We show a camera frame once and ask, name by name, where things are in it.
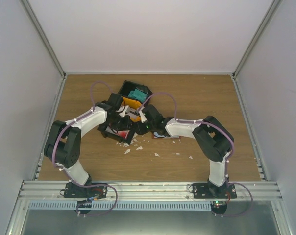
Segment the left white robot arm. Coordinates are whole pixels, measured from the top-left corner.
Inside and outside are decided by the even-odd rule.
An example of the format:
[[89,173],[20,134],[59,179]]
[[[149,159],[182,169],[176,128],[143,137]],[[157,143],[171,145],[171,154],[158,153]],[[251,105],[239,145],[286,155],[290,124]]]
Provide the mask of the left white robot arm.
[[128,110],[122,96],[112,93],[108,100],[95,103],[80,116],[52,124],[44,155],[51,160],[53,167],[65,171],[76,184],[75,192],[80,197],[86,198],[92,193],[89,174],[79,161],[82,137],[98,126],[104,131],[110,128],[114,135],[121,131],[134,131],[134,122],[126,114]]

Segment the brown leather card holder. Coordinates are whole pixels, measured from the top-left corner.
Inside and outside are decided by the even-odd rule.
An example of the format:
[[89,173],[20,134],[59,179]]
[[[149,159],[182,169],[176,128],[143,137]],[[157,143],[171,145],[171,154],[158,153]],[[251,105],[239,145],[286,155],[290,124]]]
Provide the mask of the brown leather card holder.
[[155,140],[170,140],[172,143],[180,142],[181,136],[166,136],[158,134],[157,132],[152,132],[152,138]]

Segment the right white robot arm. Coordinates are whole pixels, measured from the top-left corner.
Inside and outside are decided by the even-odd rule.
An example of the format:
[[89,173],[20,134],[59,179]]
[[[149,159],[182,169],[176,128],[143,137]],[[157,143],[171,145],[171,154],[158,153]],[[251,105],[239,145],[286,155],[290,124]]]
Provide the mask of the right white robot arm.
[[195,139],[209,159],[207,187],[210,196],[220,198],[225,194],[229,181],[227,164],[234,152],[234,138],[214,116],[198,120],[163,117],[153,105],[141,108],[137,113],[147,132]]

